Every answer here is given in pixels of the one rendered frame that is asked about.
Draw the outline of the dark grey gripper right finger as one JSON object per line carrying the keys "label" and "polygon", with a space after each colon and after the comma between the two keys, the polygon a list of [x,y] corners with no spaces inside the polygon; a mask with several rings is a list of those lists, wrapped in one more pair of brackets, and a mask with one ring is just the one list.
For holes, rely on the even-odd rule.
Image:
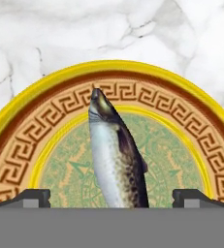
{"label": "dark grey gripper right finger", "polygon": [[212,200],[198,189],[174,189],[173,208],[217,208],[224,202]]}

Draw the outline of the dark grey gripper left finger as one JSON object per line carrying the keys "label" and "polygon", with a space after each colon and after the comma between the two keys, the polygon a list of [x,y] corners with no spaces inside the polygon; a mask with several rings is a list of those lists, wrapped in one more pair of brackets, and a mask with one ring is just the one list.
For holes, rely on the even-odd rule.
{"label": "dark grey gripper left finger", "polygon": [[11,200],[1,201],[0,207],[50,208],[50,189],[26,189]]}

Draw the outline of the yellow rimmed patterned plate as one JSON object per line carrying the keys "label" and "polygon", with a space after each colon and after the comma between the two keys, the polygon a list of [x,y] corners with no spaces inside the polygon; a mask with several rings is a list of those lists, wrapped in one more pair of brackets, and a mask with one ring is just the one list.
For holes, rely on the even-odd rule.
{"label": "yellow rimmed patterned plate", "polygon": [[54,207],[105,206],[87,121],[95,88],[115,106],[148,164],[151,206],[171,206],[175,188],[224,202],[224,109],[182,77],[120,60],[57,71],[0,111],[0,202],[44,188]]}

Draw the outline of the brown and white fish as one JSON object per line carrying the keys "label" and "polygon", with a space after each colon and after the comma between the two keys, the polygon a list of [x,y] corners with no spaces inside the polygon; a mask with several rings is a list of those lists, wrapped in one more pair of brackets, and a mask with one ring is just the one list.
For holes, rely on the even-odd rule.
{"label": "brown and white fish", "polygon": [[99,88],[88,110],[94,172],[108,207],[149,208],[147,164],[124,121]]}

